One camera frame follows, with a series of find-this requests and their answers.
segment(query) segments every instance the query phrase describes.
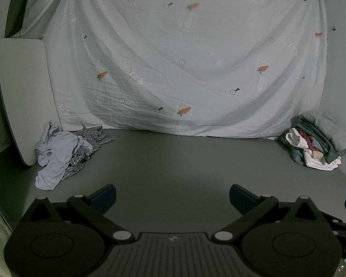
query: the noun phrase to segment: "gray mattress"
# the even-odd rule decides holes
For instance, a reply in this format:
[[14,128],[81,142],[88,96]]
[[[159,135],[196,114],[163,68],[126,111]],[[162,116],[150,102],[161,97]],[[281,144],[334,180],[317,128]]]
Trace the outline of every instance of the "gray mattress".
[[240,216],[228,197],[234,183],[280,201],[310,196],[320,210],[346,222],[346,176],[339,169],[298,165],[276,141],[104,132],[115,141],[103,145],[82,171],[53,191],[35,187],[38,164],[22,165],[15,147],[2,152],[0,209],[10,224],[15,225],[38,196],[64,202],[108,183],[115,185],[117,199],[105,216],[135,236],[139,231],[215,232]]

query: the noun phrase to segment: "red cloth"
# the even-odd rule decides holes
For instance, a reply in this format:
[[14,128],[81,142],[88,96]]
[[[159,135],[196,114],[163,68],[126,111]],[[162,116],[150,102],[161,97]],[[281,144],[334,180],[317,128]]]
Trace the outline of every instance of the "red cloth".
[[305,132],[302,132],[301,130],[297,130],[299,132],[299,134],[306,140],[306,142],[308,143],[308,147],[310,150],[312,151],[319,151],[319,149],[317,149],[316,147],[313,147],[311,145],[311,139],[309,137],[309,135],[307,135]]

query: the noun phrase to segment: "silver bolt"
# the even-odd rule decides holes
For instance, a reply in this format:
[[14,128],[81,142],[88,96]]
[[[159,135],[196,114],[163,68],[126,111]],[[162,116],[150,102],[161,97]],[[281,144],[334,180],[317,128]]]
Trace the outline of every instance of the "silver bolt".
[[228,231],[219,231],[214,235],[214,237],[217,240],[226,241],[226,240],[232,239],[233,234],[231,232],[228,232]]
[[132,234],[128,231],[120,230],[113,233],[113,237],[116,240],[128,240]]

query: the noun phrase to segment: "orange carrot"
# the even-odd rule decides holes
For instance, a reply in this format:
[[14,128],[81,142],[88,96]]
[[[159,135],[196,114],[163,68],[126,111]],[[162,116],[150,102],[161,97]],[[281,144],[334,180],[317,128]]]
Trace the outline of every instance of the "orange carrot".
[[269,66],[261,66],[257,69],[257,71],[261,73],[261,72],[266,71],[267,68],[269,68]]
[[186,114],[190,111],[191,107],[187,107],[187,108],[183,108],[181,109],[179,112],[177,112],[177,114],[179,114],[180,116],[182,116],[183,114]]
[[102,72],[102,73],[100,73],[99,75],[97,75],[97,78],[99,79],[99,80],[101,80],[101,78],[104,78],[104,76],[107,74],[108,72]]
[[198,7],[199,5],[200,5],[200,3],[194,3],[194,4],[190,4],[189,6],[187,6],[187,8],[192,10],[192,9],[195,9],[196,7]]

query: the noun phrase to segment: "white bed sheet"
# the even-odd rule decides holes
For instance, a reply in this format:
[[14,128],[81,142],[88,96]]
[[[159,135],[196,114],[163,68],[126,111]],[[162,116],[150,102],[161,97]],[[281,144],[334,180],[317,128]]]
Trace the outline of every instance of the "white bed sheet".
[[324,0],[28,0],[15,37],[43,37],[69,131],[275,136],[324,86]]

